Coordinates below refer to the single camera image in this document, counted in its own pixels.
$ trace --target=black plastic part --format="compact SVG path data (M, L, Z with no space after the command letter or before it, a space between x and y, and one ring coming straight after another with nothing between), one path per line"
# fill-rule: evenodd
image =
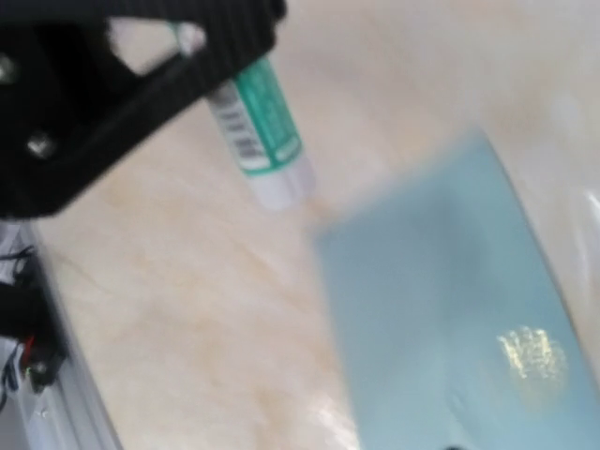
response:
M56 213L157 128L275 45L283 0L3 0L0 53L19 67L0 85L0 218ZM201 26L207 45L143 77L113 55L105 19ZM27 142L42 131L53 153Z
M21 370L27 370L34 390L40 391L54 383L67 344L35 255L28 259L19 279L18 286L0 283L0 336L21 343L31 339Z

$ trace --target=light blue paper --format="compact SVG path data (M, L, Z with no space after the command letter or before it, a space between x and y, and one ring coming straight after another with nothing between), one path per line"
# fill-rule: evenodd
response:
M501 164L455 156L317 242L363 450L598 450L600 403Z

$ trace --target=white marble countertop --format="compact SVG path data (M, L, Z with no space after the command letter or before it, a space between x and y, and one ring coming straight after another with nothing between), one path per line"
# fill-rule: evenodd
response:
M41 224L127 450L354 449L310 230L473 125L600 373L600 5L295 0L272 61L319 179L263 211L204 103Z

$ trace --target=bolt head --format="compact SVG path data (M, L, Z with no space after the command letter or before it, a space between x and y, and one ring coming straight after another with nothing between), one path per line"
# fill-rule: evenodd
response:
M54 141L43 131L36 131L27 141L27 150L37 159L50 158L54 149Z

